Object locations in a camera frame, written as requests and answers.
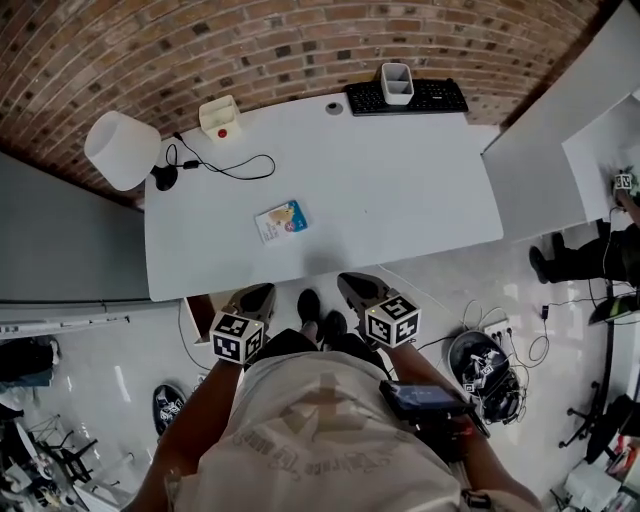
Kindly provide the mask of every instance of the curved brick wall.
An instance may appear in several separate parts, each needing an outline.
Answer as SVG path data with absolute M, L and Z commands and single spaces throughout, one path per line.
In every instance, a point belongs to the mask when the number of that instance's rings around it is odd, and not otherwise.
M 600 3 L 8 0 L 0 145 L 112 194 L 82 153 L 107 110 L 166 135 L 197 126 L 198 106 L 218 95 L 249 110 L 370 80 L 392 59 L 420 78 L 454 78 L 470 121 L 496 124 L 549 80 Z

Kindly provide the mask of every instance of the lamp shade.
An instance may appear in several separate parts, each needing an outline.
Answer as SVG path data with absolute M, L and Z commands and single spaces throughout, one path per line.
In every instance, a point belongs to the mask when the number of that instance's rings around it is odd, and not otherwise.
M 84 154 L 116 190 L 142 183 L 160 152 L 160 133 L 120 112 L 107 112 L 89 130 Z

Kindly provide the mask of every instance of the white lamp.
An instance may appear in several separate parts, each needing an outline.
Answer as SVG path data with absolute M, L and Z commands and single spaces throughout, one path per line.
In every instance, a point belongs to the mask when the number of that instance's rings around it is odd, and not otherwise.
M 160 190 L 169 190 L 178 179 L 170 165 L 156 167 L 160 132 L 120 112 L 107 112 L 89 130 L 84 154 L 116 190 L 130 190 L 151 173 Z

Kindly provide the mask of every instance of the shoe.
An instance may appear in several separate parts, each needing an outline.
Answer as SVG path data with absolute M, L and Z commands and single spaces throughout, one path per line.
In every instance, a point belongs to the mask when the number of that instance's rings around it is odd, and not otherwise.
M 298 316 L 302 325 L 307 322 L 315 322 L 318 324 L 318 334 L 316 341 L 323 338 L 324 330 L 322 329 L 322 321 L 320 318 L 320 297 L 311 288 L 304 290 L 298 297 Z
M 564 237 L 562 233 L 554 233 L 551 235 L 551 246 L 553 247 L 553 255 L 556 259 L 562 257 L 562 253 L 567 250 L 564 246 Z
M 331 311 L 322 324 L 324 343 L 335 349 L 335 342 L 340 336 L 347 334 L 347 319 L 339 311 Z
M 529 263 L 531 264 L 531 268 L 537 274 L 538 281 L 542 284 L 547 284 L 549 282 L 549 278 L 547 278 L 544 273 L 544 266 L 547 263 L 547 260 L 544 259 L 540 249 L 537 247 L 529 249 Z

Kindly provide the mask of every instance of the white desk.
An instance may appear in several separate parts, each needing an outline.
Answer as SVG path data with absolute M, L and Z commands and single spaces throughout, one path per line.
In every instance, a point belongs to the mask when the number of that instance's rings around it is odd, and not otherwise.
M 344 111 L 331 116 L 326 105 Z M 183 135 L 217 167 L 258 153 L 273 176 L 238 181 L 204 168 L 180 170 L 167 192 L 147 179 L 145 240 L 151 298 L 213 293 L 258 282 L 445 251 L 496 240 L 502 224 L 472 130 L 462 114 L 353 117 L 333 94 L 242 114 L 242 135 L 214 145 Z M 174 139 L 178 162 L 193 155 Z M 266 159 L 243 176 L 270 170 Z M 254 216 L 298 200 L 309 229 L 264 246 Z

